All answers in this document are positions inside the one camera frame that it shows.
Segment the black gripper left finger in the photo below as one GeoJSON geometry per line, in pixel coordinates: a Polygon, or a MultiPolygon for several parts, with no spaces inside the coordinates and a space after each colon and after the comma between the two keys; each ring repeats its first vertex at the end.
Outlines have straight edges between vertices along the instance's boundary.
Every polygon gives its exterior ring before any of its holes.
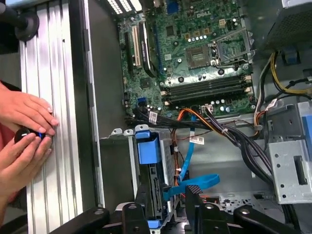
{"type": "Polygon", "coordinates": [[[102,207],[94,207],[81,213],[55,230],[53,234],[148,234],[145,217],[147,211],[147,187],[140,185],[134,202],[122,205],[110,213],[102,207]]]}

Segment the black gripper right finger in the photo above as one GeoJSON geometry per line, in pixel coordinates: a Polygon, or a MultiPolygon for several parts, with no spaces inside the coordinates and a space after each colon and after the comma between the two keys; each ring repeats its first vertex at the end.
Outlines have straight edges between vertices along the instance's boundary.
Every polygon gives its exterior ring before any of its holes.
{"type": "Polygon", "coordinates": [[[250,205],[233,211],[233,217],[217,203],[204,203],[197,185],[185,188],[185,208],[190,227],[194,234],[299,234],[250,205]]]}

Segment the person's right hand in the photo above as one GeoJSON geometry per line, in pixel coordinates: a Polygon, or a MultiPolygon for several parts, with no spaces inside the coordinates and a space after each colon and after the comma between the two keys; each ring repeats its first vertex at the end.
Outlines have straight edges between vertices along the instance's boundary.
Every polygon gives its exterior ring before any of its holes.
{"type": "Polygon", "coordinates": [[[31,133],[15,143],[12,139],[0,152],[0,198],[8,199],[34,178],[50,155],[52,139],[41,140],[31,133]]]}

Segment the person's left hand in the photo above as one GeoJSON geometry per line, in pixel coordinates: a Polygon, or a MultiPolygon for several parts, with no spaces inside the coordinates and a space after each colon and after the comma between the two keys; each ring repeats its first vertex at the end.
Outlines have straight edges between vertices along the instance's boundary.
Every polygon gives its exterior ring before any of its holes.
{"type": "Polygon", "coordinates": [[[21,126],[53,136],[59,122],[52,106],[44,99],[0,84],[0,122],[16,132],[21,126]]]}

